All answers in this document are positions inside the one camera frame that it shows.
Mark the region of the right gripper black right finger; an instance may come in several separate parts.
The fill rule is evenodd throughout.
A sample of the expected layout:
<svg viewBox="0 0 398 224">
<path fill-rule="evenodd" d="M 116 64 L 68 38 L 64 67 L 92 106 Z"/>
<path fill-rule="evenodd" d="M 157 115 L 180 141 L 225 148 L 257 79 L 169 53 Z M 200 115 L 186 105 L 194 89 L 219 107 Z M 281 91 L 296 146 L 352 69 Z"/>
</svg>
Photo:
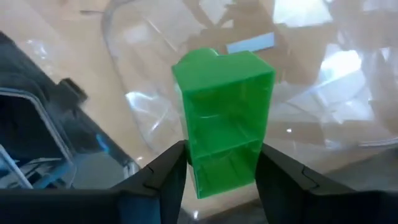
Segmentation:
<svg viewBox="0 0 398 224">
<path fill-rule="evenodd" d="M 398 224 L 398 191 L 357 191 L 263 144 L 256 187 L 269 224 Z"/>
</svg>

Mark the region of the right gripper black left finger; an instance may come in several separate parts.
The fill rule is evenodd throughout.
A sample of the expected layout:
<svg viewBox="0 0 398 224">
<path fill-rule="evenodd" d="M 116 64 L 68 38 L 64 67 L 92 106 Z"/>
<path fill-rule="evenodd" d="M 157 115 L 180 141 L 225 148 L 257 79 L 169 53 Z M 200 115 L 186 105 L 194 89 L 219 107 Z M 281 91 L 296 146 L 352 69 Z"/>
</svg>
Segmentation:
<svg viewBox="0 0 398 224">
<path fill-rule="evenodd" d="M 177 224 L 186 176 L 179 141 L 110 189 L 1 189 L 0 224 Z"/>
</svg>

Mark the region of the green two-stud block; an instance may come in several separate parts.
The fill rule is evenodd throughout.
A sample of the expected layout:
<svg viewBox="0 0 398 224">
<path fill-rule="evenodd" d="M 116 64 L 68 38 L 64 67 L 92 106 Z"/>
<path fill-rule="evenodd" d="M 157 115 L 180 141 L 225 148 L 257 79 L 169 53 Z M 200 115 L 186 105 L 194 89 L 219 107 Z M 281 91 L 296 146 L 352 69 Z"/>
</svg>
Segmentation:
<svg viewBox="0 0 398 224">
<path fill-rule="evenodd" d="M 199 199 L 254 181 L 275 70 L 257 54 L 192 50 L 172 66 Z"/>
</svg>

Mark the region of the clear plastic bin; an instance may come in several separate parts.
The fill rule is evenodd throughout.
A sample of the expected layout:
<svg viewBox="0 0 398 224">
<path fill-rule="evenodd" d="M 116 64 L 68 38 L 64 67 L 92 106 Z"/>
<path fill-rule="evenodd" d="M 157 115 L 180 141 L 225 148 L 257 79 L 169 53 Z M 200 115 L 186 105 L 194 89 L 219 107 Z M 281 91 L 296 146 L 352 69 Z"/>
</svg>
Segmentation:
<svg viewBox="0 0 398 224">
<path fill-rule="evenodd" d="M 356 190 L 398 190 L 398 0 L 112 0 L 106 45 L 144 165 L 183 138 L 171 74 L 252 44 L 276 71 L 265 142 Z"/>
</svg>

